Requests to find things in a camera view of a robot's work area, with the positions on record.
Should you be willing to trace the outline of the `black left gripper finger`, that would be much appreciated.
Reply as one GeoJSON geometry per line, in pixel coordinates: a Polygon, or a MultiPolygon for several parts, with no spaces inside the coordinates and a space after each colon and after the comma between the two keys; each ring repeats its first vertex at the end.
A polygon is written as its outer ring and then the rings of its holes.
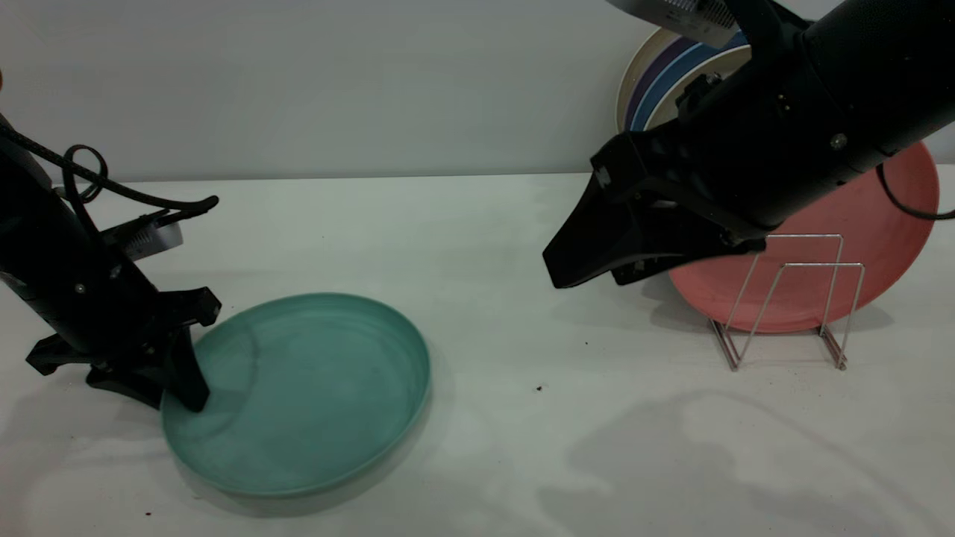
{"type": "Polygon", "coordinates": [[[153,367],[92,366],[86,384],[94,389],[123,395],[158,410],[166,387],[165,374],[153,367]]]}
{"type": "Polygon", "coordinates": [[[160,363],[164,390],[174,395],[187,410],[204,410],[210,390],[195,358],[188,327],[181,327],[169,334],[167,345],[161,351],[160,363]]]}

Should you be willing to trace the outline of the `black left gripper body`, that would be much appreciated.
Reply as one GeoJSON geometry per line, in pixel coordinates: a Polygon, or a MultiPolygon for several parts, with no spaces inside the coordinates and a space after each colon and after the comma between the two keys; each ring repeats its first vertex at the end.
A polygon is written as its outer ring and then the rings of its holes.
{"type": "Polygon", "coordinates": [[[208,288],[161,292],[130,261],[78,249],[2,247],[2,281],[54,330],[27,363],[43,375],[67,364],[100,371],[194,371],[189,330],[222,304],[208,288]]]}

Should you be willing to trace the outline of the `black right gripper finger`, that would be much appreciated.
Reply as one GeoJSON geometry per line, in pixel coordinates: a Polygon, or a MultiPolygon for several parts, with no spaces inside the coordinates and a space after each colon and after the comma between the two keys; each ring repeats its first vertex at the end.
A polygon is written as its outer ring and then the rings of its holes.
{"type": "Polygon", "coordinates": [[[761,254],[767,247],[766,238],[746,240],[742,242],[728,242],[717,238],[699,244],[691,244],[677,254],[641,254],[635,260],[624,265],[612,268],[612,277],[617,285],[634,284],[660,273],[666,273],[696,262],[720,257],[744,256],[761,254]]]}
{"type": "Polygon", "coordinates": [[[730,242],[729,231],[681,205],[611,203],[593,173],[542,257],[553,287],[569,289],[611,273],[641,254],[677,254],[691,244],[717,238],[730,242]]]}

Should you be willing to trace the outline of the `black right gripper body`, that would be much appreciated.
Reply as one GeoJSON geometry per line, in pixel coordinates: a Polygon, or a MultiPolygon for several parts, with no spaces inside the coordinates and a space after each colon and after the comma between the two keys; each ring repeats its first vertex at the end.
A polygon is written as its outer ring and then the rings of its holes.
{"type": "Polygon", "coordinates": [[[690,84],[674,119],[593,157],[591,227],[775,228],[888,157],[887,101],[863,59],[806,35],[753,40],[729,78],[690,84]]]}

